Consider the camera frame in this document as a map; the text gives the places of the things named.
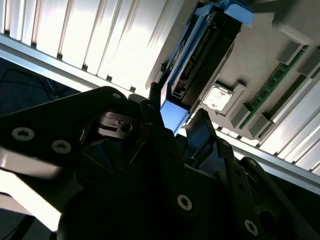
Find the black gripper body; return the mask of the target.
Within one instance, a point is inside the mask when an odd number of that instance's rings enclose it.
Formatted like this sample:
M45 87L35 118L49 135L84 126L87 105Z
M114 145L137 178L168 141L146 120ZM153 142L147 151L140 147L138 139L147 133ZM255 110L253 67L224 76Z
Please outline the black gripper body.
M61 240L242 240L226 188L186 168L192 209L178 216L158 170L138 163L75 195L58 225Z

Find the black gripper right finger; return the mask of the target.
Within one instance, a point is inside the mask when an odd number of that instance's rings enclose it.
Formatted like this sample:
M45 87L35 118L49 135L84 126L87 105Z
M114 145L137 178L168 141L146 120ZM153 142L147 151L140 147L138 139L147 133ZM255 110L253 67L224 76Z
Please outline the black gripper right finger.
M320 236L252 158L238 160L200 108L186 126L191 165L225 185L242 235L260 240L318 240Z

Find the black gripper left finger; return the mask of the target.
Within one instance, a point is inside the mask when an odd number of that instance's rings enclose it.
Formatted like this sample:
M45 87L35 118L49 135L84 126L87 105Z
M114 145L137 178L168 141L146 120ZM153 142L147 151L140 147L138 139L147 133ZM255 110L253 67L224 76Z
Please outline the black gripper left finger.
M85 148L107 138L124 140L125 159L142 158L153 163L149 171L155 183L142 195L142 204L178 213L194 210L191 187L177 151L175 137L165 128L160 100L134 100L113 87L100 87L0 118L0 192L30 213L41 207L49 213L63 208L77 212L100 212L134 196L122 188L99 184L76 192L71 175Z

